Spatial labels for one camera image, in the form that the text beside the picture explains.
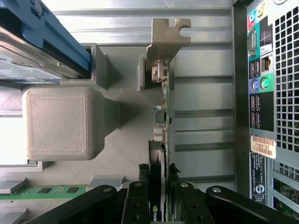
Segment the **green RAM stick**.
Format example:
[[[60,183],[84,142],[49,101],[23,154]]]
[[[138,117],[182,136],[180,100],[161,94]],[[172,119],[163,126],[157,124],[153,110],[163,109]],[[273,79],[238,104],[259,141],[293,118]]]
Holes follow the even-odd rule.
[[[86,192],[87,185],[23,186],[10,194],[0,194],[0,202],[43,199],[72,199]]]

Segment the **grey printed parts rack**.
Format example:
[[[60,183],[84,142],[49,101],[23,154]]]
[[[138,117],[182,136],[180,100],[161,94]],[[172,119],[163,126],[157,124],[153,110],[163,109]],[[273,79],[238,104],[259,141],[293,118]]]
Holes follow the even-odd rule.
[[[91,80],[17,84],[0,81],[0,194],[23,186],[87,185],[136,180],[150,161],[158,88],[143,90],[143,47],[99,47]],[[66,199],[14,201],[20,215]],[[0,224],[9,222],[0,202]]]

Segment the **black open PC case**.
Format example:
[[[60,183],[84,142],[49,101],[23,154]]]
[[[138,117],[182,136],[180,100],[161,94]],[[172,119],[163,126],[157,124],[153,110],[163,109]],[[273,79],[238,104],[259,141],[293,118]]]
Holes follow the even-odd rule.
[[[299,0],[232,0],[232,18],[236,191],[299,212],[273,188],[299,191]]]

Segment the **hard disk with blue bracket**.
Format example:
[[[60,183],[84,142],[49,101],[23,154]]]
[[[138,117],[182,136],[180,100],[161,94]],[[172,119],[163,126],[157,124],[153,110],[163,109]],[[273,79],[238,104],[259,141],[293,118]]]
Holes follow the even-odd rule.
[[[0,81],[89,79],[92,56],[42,0],[0,0]]]

